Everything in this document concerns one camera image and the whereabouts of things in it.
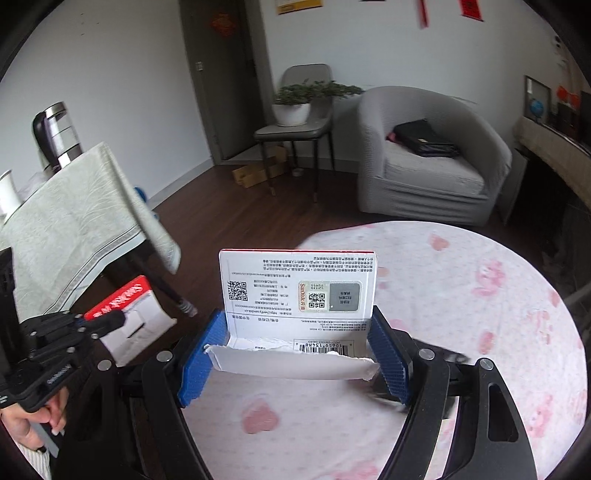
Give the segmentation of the person left hand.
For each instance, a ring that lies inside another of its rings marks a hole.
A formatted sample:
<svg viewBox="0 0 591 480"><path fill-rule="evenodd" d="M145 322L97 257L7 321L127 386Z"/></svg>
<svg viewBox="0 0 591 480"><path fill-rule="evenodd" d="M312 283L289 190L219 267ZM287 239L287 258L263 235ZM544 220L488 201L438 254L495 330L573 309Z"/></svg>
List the person left hand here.
<svg viewBox="0 0 591 480"><path fill-rule="evenodd" d="M44 446L44 442L32 425L49 424L53 435L60 433L67 423L65 410L68 399L69 390L63 387L34 413L28 413L20 405L13 404L1 410L2 423L16 443L30 450L38 450Z"/></svg>

